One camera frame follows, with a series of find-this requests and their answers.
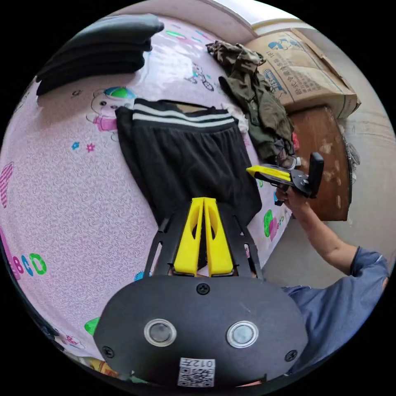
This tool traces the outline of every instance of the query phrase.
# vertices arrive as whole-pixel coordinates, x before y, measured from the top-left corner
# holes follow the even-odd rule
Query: floor
[[[355,113],[340,121],[347,141],[361,158],[348,221],[328,226],[345,242],[383,254],[391,269],[396,259],[396,173],[389,171],[396,168],[394,131],[375,91],[348,56],[321,33],[302,30],[336,65],[362,102]],[[296,220],[289,222],[264,272],[269,281],[281,286],[314,288],[327,287],[343,276],[314,251]]]

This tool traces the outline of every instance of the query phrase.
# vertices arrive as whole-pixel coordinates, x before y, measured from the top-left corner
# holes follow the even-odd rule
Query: hand
[[[310,207],[307,198],[300,193],[296,193],[291,187],[286,192],[276,189],[275,195],[280,201],[284,201],[284,204],[294,214],[304,212]]]

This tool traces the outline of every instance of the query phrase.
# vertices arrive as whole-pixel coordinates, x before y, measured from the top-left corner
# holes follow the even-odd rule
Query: black pants
[[[183,113],[136,99],[116,110],[121,150],[158,224],[194,197],[233,206],[247,225],[262,203],[236,120],[226,110]]]

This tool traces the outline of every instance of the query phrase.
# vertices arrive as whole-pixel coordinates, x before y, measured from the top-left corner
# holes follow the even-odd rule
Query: qr code label
[[[177,385],[180,387],[212,388],[215,378],[214,359],[180,359]]]

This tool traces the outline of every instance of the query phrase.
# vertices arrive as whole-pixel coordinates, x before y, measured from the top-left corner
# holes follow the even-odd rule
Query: person
[[[377,252],[343,242],[315,214],[307,199],[289,188],[276,196],[293,212],[312,247],[346,276],[325,289],[283,287],[299,307],[308,344],[288,374],[318,363],[361,327],[374,309],[389,279],[386,259]]]

